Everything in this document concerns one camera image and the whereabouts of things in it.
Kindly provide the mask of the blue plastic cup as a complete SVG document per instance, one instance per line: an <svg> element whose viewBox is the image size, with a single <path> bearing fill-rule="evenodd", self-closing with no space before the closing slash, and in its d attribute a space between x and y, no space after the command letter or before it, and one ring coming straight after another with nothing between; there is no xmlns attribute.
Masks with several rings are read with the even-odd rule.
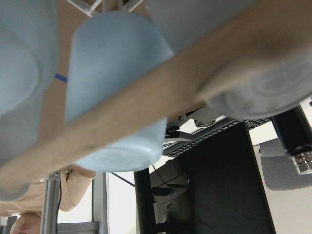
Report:
<svg viewBox="0 0 312 234"><path fill-rule="evenodd" d="M0 3L0 160L38 139L42 100L58 69L57 3Z"/></svg>
<svg viewBox="0 0 312 234"><path fill-rule="evenodd" d="M173 55L145 16L110 11L89 18L75 31L67 82L65 120L69 122ZM98 172L140 171L162 155L167 121L101 148L76 161Z"/></svg>

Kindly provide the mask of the grey plastic cup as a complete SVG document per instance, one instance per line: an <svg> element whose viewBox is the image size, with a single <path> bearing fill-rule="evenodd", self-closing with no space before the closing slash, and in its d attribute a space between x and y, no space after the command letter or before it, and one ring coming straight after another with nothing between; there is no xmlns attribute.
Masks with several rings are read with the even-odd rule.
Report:
<svg viewBox="0 0 312 234"><path fill-rule="evenodd" d="M174 53L224 26L254 0L148 0L147 10ZM312 92L312 51L306 49L207 101L227 117L280 114Z"/></svg>

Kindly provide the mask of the black monitor stand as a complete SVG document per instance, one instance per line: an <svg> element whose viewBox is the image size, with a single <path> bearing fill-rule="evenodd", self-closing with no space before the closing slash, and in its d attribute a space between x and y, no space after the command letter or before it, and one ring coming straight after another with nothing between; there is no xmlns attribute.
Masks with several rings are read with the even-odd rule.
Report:
<svg viewBox="0 0 312 234"><path fill-rule="evenodd" d="M142 234L273 234L249 131L268 118L226 118L166 149L172 159L134 173Z"/></svg>

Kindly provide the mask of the person in beige shirt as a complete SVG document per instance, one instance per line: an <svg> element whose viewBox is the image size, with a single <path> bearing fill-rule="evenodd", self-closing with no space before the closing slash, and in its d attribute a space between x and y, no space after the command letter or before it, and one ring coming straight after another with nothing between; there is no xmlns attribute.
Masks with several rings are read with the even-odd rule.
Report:
<svg viewBox="0 0 312 234"><path fill-rule="evenodd" d="M49 200L55 201L53 208L63 212L73 210L82 200L96 172L72 165L59 173L54 180L58 190L49 195L48 179L32 183L25 194L15 200L0 202L0 216L19 218L12 224L11 234L39 234L41 220L48 212Z"/></svg>

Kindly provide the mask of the grey office chair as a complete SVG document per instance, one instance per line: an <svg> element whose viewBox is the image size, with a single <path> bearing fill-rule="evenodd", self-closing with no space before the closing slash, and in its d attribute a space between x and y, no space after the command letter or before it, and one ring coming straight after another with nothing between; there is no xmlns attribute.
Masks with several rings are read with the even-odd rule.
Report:
<svg viewBox="0 0 312 234"><path fill-rule="evenodd" d="M299 175L279 140L259 144L260 161L265 185L273 191L287 191L310 187L312 175Z"/></svg>

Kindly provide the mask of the aluminium frame post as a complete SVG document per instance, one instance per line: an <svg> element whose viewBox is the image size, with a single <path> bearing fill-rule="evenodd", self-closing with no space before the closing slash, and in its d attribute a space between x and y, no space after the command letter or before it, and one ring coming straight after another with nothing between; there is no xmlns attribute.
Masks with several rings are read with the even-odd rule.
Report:
<svg viewBox="0 0 312 234"><path fill-rule="evenodd" d="M41 234L56 234L60 203L60 172L49 174L45 178L45 195L41 216Z"/></svg>

